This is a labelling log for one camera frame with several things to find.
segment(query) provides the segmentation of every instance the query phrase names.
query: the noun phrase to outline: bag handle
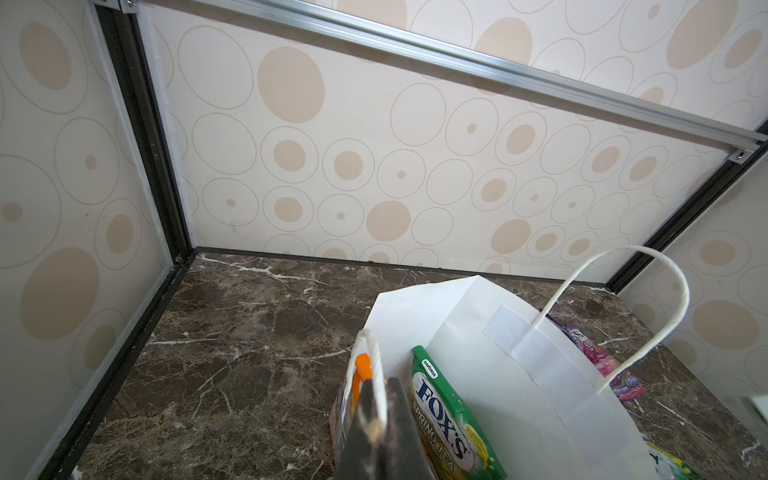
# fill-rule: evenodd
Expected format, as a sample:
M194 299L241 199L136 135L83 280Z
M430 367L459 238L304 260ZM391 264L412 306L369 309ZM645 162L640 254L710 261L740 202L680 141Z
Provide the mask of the bag handle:
M531 324L531 328L536 328L538 325L544 321L544 319L547 317L547 313L549 313L549 310L551 310L552 306L555 302L558 301L560 298L560 295L567 289L571 282L574 281L576 276L578 276L579 273L587 266L597 260L598 258L602 257L603 255L608 255L611 252L614 252L616 250L636 250L638 252L645 253L647 255L651 255L652 257L657 258L662 263L670 267L670 270L672 270L672 273L677 276L677 279L680 281L680 285L683 287L680 292L680 304L677 306L677 310L675 310L674 314L670 318L669 322L667 322L666 325L664 325L657 333L654 335L652 339L645 345L643 345L636 353L626 359L624 363L619 365L617 369L615 369L609 376L605 377L605 380L601 383L600 387L598 388L598 392L602 392L603 389L605 389L607 386L611 384L611 382L621 374L624 370L629 368L632 364L634 364L639 359L643 358L650 352L656 345L661 343L664 338L669 335L672 330L677 328L678 325L680 325L680 322L683 321L683 317L685 316L685 312L688 310L688 303L690 302L690 290L688 288L688 282L685 280L685 276L683 275L683 271L680 270L680 267L677 266L675 262L670 259L670 257L667 257L663 253L654 250L652 248L648 247L642 247L640 245L624 245L622 247L616 247L613 250L609 250L607 252L603 253L597 253L590 257L586 262L581 264L580 267L578 267L566 280L563 282L562 285L560 285L560 288L557 292L554 293L553 297L550 298L549 302L547 302L547 305L544 307L544 309L541 311L541 313L538 314L536 317L536 320Z
M355 344L352 347L349 363L346 366L346 379L344 382L344 396L342 405L347 405L349 394L352 392L352 378L355 375L355 357L363 353L363 342L368 346L368 356L371 359L371 373L373 382L373 401L376 404L376 416L386 429L387 410L386 410L386 388L384 386L384 368L382 368L382 356L379 351L379 343L376 337L369 329L362 329L357 333Z

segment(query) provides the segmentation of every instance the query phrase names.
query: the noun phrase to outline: white object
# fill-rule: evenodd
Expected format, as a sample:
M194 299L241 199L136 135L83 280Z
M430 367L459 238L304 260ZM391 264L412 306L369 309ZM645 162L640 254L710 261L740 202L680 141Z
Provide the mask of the white object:
M670 322L616 375L682 320L689 299L682 272L663 254L646 247L621 249L661 259L684 288ZM542 313L481 276L381 293L365 325L369 346L372 336L378 339L376 354L370 352L372 366L380 355L384 378L396 376L410 385L411 348L424 346L469 405L509 478L657 480L637 427L605 388L612 377L604 379L560 329L543 322L578 273L608 253L576 269ZM366 351L360 340L352 350L344 403L354 359Z

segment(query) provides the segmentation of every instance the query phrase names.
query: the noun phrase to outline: patterned wall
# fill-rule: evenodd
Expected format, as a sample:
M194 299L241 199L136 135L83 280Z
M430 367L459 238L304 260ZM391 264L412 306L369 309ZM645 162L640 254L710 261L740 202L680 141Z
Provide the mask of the patterned wall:
M2 478L87 397L170 259L105 49L89 1L0 6Z
M768 98L747 88L759 70L727 84L707 73L754 5L740 7L702 51L673 40L690 22L704 25L697 18L711 19L712 8L695 14L680 4L671 15L667 4L621 3L337 6L662 104L706 106L707 116L750 126L762 117L756 106L766 110L759 102ZM623 19L641 7L667 26L628 27ZM593 12L592 23L583 11ZM140 19L200 245L565 278L598 249L643 243L726 157L552 99L187 0L147 3ZM755 65L762 51L760 40L738 68ZM734 107L742 104L749 108ZM584 280L607 280L625 258L599 260Z
M763 443L768 428L740 396L768 392L768 164L736 183L665 253L691 289L686 319L666 344ZM680 286L654 262L621 299L652 330L669 318Z

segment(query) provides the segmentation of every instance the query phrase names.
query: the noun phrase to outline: marble countertop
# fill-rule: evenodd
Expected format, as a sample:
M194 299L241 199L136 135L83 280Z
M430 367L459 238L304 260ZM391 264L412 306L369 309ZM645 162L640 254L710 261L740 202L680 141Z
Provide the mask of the marble countertop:
M393 266L201 253L91 444L82 478L332 474L328 412L379 292L458 278ZM555 283L489 276L541 308ZM551 313L619 359L652 334L607 290L574 286ZM660 346L625 404L645 438L704 478L768 478L768 454Z

